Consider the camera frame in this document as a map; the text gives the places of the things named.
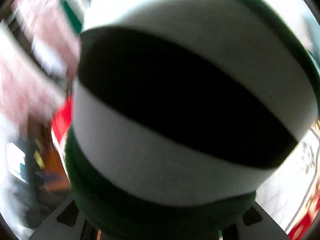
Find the green white varsity jacket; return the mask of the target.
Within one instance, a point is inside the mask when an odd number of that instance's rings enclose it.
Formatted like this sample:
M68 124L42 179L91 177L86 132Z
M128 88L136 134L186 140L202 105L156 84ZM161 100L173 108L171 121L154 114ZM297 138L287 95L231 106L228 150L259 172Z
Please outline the green white varsity jacket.
M262 0L90 0L66 166L111 239L217 239L319 113L309 53Z

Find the white patterned mat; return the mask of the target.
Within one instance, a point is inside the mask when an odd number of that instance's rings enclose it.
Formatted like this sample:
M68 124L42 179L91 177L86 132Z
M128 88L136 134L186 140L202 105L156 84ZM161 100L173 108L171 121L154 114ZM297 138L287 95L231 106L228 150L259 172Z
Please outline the white patterned mat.
M319 135L311 128L258 189L256 202L286 232L301 217L319 176Z

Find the red floral blanket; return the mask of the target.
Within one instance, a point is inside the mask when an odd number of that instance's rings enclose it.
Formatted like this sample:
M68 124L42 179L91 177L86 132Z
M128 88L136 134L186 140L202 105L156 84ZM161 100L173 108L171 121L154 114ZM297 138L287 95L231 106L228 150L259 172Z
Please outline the red floral blanket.
M73 97L70 95L54 114L51 122L53 144L60 155L64 155L66 136L72 123L72 113Z

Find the pink floral curtain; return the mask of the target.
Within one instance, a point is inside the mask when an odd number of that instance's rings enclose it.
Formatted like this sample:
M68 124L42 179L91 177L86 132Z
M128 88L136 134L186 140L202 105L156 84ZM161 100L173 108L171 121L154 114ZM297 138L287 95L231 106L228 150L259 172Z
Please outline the pink floral curtain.
M80 42L60 0L1 0L1 117L47 122L75 77Z

